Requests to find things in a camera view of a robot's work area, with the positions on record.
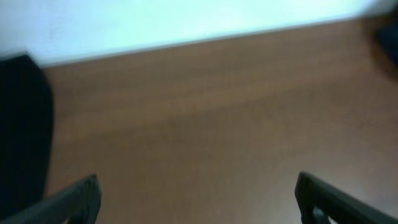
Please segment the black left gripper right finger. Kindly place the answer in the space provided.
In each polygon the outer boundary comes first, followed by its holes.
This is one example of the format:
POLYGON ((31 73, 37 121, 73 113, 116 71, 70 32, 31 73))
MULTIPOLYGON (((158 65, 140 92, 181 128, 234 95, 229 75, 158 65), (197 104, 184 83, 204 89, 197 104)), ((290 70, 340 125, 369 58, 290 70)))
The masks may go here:
POLYGON ((303 224, 397 224, 397 219, 359 201, 308 172, 300 172, 295 198, 303 224))

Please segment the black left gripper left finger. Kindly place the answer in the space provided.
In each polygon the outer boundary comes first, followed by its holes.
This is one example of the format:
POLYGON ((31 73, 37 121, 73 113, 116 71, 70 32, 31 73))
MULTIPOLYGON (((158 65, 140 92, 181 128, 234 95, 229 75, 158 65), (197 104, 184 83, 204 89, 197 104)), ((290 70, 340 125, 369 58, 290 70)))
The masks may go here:
POLYGON ((97 175, 80 179, 51 197, 1 221, 2 224, 95 224, 101 207, 97 175))

